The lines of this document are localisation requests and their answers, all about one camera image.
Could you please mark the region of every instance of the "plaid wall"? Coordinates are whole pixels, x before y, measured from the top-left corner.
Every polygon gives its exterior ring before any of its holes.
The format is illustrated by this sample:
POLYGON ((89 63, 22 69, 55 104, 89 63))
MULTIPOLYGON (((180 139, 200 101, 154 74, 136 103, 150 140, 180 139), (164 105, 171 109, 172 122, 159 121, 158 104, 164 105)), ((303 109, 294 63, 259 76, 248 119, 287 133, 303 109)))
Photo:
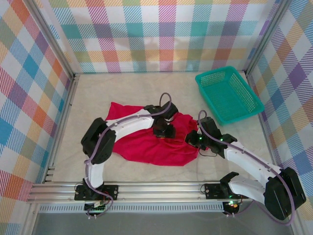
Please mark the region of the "plaid wall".
POLYGON ((280 165, 300 175, 313 231, 313 0, 293 0, 252 73, 267 136, 280 165))
POLYGON ((0 0, 0 234, 17 234, 51 149, 69 78, 22 0, 0 0))
POLYGON ((49 0, 50 11, 44 2, 79 71, 143 72, 242 70, 279 0, 49 0))

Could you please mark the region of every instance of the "wire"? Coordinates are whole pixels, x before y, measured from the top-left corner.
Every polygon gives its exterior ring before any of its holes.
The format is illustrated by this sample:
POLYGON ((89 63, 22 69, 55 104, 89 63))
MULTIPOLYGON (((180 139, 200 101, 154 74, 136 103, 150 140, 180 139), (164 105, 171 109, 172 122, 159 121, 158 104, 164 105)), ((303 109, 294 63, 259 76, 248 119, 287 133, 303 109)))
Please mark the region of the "wire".
POLYGON ((87 213, 86 213, 86 215, 88 216, 88 219, 90 219, 90 218, 91 218, 91 215, 89 214, 89 211, 90 211, 91 209, 93 209, 93 208, 89 208, 89 209, 87 209, 87 213))
POLYGON ((108 201, 106 202, 106 197, 103 197, 103 202, 105 205, 107 205, 110 202, 110 199, 108 199, 108 201))
POLYGON ((119 121, 113 123, 112 125, 108 126, 108 127, 101 133, 101 135, 100 135, 100 137, 99 137, 99 139, 98 139, 98 141, 97 141, 97 144, 96 144, 96 146, 94 147, 94 150, 93 150, 93 153, 92 153, 91 157, 90 157, 88 160, 85 160, 85 161, 84 161, 84 163, 86 164, 86 167, 85 167, 85 175, 86 175, 86 177, 85 177, 85 182, 86 182, 87 186, 88 186, 90 189, 92 189, 93 191, 95 191, 96 193, 101 194, 101 195, 103 195, 103 196, 105 196, 105 197, 108 197, 108 198, 110 199, 110 201, 111 201, 110 205, 109 205, 108 207, 106 207, 106 209, 105 209, 102 213, 98 214, 97 216, 94 216, 94 218, 101 217, 102 215, 104 215, 104 214, 112 207, 112 205, 113 205, 113 198, 112 198, 109 194, 100 192, 100 191, 98 191, 97 189, 95 189, 95 188, 91 185, 91 183, 90 183, 90 181, 89 181, 89 178, 88 178, 89 164, 91 163, 92 159, 93 159, 94 156, 96 155, 101 140, 103 139, 104 135, 106 134, 106 132, 107 132, 108 130, 110 130, 112 127, 114 127, 114 126, 116 126, 116 125, 118 125, 118 124, 121 124, 121 123, 123 123, 123 122, 125 122, 125 121, 127 121, 127 120, 131 120, 131 119, 134 119, 134 118, 153 117, 153 116, 158 116, 158 115, 162 115, 162 114, 166 113, 166 112, 170 109, 170 107, 171 107, 171 105, 172 105, 172 97, 171 97, 171 95, 168 94, 167 92, 164 92, 164 93, 160 96, 159 104, 161 104, 162 98, 163 98, 163 96, 164 96, 165 94, 169 97, 169 103, 168 103, 168 106, 167 106, 163 111, 158 112, 158 113, 155 113, 155 114, 133 115, 133 116, 130 116, 130 117, 123 118, 123 119, 121 119, 121 120, 119 120, 119 121))
POLYGON ((274 221, 275 223, 278 223, 278 224, 281 224, 281 225, 285 225, 285 226, 289 226, 293 220, 294 220, 294 212, 295 212, 295 207, 294 207, 294 201, 293 201, 293 197, 292 197, 292 194, 291 194, 291 191, 288 187, 288 185, 286 184, 285 180, 276 172, 274 171, 272 168, 270 168, 270 166, 268 166, 266 163, 264 163, 263 161, 261 161, 260 159, 258 159, 257 157, 255 157, 253 154, 249 153, 249 152, 246 152, 244 149, 242 148, 239 148, 233 144, 230 144, 230 143, 227 143, 227 142, 224 142, 224 141, 221 141, 219 139, 216 139, 214 138, 213 136, 211 136, 209 133, 207 133, 207 131, 201 126, 201 122, 200 122, 200 116, 201 116, 201 113, 204 113, 205 114, 205 118, 207 117, 207 113, 205 110, 201 110, 198 114, 198 124, 199 124, 199 127, 200 129, 212 140, 216 141, 216 142, 219 142, 219 143, 222 143, 222 144, 226 144, 227 146, 229 147, 232 147, 234 149, 237 149, 239 151, 241 151, 242 153, 245 153, 247 154, 248 156, 250 156, 252 159, 254 159, 255 161, 257 161, 259 164, 263 165, 264 167, 266 167, 268 170, 270 170, 275 176, 277 176, 277 178, 282 182, 283 186, 285 187, 286 191, 287 191, 287 194, 288 194, 288 197, 289 197, 289 200, 290 200, 290 204, 291 204, 291 217, 290 217, 290 220, 287 222, 287 223, 283 223, 283 222, 280 222, 280 221, 277 221, 276 219, 274 219, 272 217, 271 214, 268 213, 268 211, 265 211, 263 210, 269 217, 272 221, 274 221))
POLYGON ((211 156, 211 155, 204 155, 204 154, 202 154, 202 153, 200 152, 200 149, 199 149, 199 154, 200 154, 201 156, 204 156, 204 157, 216 157, 216 156, 217 156, 217 154, 215 154, 215 156, 211 156))
POLYGON ((203 185, 201 186, 201 188, 200 188, 200 192, 201 192, 202 194, 205 194, 205 192, 202 191, 202 187, 203 187, 204 185, 205 185, 205 184, 203 184, 203 185))
POLYGON ((79 183, 75 184, 75 186, 74 186, 74 191, 75 192, 77 192, 76 188, 77 188, 78 185, 83 185, 83 183, 79 182, 79 183))

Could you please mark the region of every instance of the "white table surface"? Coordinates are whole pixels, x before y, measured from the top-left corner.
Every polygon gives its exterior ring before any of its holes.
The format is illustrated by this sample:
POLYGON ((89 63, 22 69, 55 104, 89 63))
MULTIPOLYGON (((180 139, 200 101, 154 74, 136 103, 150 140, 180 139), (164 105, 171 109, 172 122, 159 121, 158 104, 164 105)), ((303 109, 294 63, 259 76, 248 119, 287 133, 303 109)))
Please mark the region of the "white table surface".
MULTIPOLYGON (((58 151, 52 181, 82 181, 86 155, 82 151, 80 140, 94 119, 105 119, 112 101, 123 105, 158 105, 160 95, 168 92, 181 113, 190 114, 197 119, 198 112, 205 109, 208 116, 214 118, 199 93, 195 82, 197 74, 199 73, 81 75, 58 151)), ((231 134, 247 149, 271 162, 258 116, 218 127, 222 134, 231 134)), ((207 151, 206 154, 212 155, 212 152, 207 151)), ((250 178, 239 166, 220 156, 198 155, 185 166, 157 166, 127 161, 113 153, 105 164, 103 177, 105 181, 203 181, 220 180, 231 171, 250 178)))

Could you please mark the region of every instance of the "red cloth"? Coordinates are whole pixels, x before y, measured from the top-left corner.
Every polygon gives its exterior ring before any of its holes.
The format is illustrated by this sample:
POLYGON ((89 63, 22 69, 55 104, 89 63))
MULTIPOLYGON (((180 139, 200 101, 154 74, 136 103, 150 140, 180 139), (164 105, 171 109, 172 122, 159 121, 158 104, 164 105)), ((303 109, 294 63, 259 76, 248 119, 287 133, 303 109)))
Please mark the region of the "red cloth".
MULTIPOLYGON (((106 120, 128 116, 138 112, 142 107, 120 105, 112 102, 106 120)), ((171 122, 176 129, 175 139, 160 139, 153 135, 153 129, 134 132, 119 139, 113 148, 129 161, 151 163, 154 165, 183 166, 194 160, 198 149, 185 142, 186 135, 197 130, 197 122, 190 115, 177 113, 171 122)))

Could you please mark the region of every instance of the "teal basket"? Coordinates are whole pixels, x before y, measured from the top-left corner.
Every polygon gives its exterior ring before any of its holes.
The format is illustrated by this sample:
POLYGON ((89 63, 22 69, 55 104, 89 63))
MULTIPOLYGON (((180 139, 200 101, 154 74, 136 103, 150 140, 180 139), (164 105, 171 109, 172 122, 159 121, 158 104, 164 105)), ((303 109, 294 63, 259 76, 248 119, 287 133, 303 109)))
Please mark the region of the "teal basket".
POLYGON ((243 120, 264 110, 260 99, 234 67, 199 74, 196 82, 220 125, 243 120))

